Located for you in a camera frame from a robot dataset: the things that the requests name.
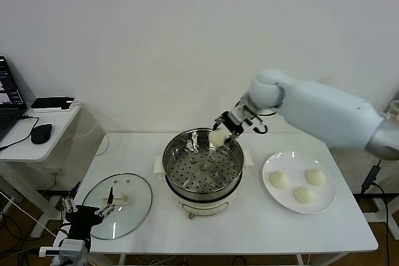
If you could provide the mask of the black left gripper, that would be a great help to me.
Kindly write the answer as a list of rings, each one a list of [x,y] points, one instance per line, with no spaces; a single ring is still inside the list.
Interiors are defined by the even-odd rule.
[[[80,182],[78,182],[66,196],[62,198],[62,206],[66,213],[65,218],[70,223],[68,236],[70,239],[88,239],[91,234],[93,226],[102,223],[103,217],[108,216],[115,209],[113,202],[113,187],[110,188],[106,205],[103,208],[77,205],[74,198],[79,189]]]

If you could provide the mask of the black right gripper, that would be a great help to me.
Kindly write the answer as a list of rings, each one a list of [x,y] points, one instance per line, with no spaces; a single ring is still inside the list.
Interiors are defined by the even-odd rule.
[[[224,125],[230,132],[230,135],[226,137],[223,143],[223,153],[226,154],[239,154],[242,153],[242,148],[238,143],[238,137],[244,132],[242,124],[235,124],[230,118],[228,112],[223,112],[219,117],[215,119],[214,129],[218,129],[221,125]]]

